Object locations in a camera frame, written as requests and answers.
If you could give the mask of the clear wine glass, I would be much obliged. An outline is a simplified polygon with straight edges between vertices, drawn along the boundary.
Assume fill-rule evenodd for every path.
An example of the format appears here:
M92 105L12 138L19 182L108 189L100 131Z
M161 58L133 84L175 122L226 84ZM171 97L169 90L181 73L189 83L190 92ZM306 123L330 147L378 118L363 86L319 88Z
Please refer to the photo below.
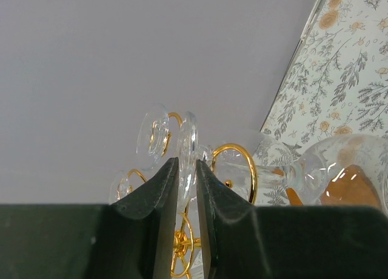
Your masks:
M130 184L130 175L120 171L116 174L112 182L109 195L109 203L113 204L127 196L133 191L133 186Z
M258 133L257 148L239 144L215 150L200 147L196 118L186 112L179 126L178 209L190 200L196 183L197 159L208 165L220 161L235 174L233 190L256 203L259 187L284 186L294 191L291 205L372 206L387 212L387 140L363 134L328 137L309 147L297 160L277 140Z
M176 112L169 112L163 104L155 104L145 115L137 139L136 157L141 170L155 168L167 153L172 133L170 123L176 119L181 127L182 118Z

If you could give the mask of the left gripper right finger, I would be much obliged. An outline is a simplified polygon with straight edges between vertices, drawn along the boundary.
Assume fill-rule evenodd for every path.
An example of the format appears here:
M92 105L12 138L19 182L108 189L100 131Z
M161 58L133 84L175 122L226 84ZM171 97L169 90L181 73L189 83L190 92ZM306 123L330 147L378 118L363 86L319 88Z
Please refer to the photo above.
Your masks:
M254 206L196 163L206 278L386 278L387 217L372 207Z

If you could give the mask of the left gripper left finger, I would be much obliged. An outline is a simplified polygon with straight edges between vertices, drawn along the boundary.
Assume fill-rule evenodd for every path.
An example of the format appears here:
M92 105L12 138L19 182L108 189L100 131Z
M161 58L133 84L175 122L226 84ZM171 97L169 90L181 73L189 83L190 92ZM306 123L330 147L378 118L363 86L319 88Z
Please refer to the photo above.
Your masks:
M179 161L108 204L3 204L2 278L169 278Z

